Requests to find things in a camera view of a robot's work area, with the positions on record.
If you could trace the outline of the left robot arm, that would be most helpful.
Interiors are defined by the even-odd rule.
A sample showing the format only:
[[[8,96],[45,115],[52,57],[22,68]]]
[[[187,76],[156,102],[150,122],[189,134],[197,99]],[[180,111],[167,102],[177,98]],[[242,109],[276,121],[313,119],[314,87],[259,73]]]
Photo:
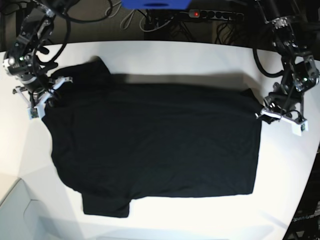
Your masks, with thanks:
[[[253,57],[259,71],[268,78],[281,78],[273,90],[263,99],[264,108],[259,117],[269,123],[283,120],[292,125],[306,123],[304,117],[304,94],[319,83],[320,72],[305,35],[304,20],[294,0],[257,0],[264,27],[259,36],[272,32],[272,46],[281,56],[283,69],[269,73],[253,47]]]

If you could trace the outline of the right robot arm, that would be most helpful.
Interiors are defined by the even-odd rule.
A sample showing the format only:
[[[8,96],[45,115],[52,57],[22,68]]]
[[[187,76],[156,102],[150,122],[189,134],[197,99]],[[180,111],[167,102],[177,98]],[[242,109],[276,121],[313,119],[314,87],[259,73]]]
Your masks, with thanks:
[[[26,102],[31,119],[45,116],[46,104],[58,100],[56,90],[64,83],[73,81],[70,76],[49,77],[48,71],[58,67],[56,59],[66,47],[63,43],[56,55],[48,62],[39,60],[37,54],[49,54],[44,46],[54,30],[56,13],[66,15],[74,5],[72,0],[37,1],[35,8],[23,20],[20,32],[12,48],[3,58],[3,67],[9,76],[20,81],[13,89]]]

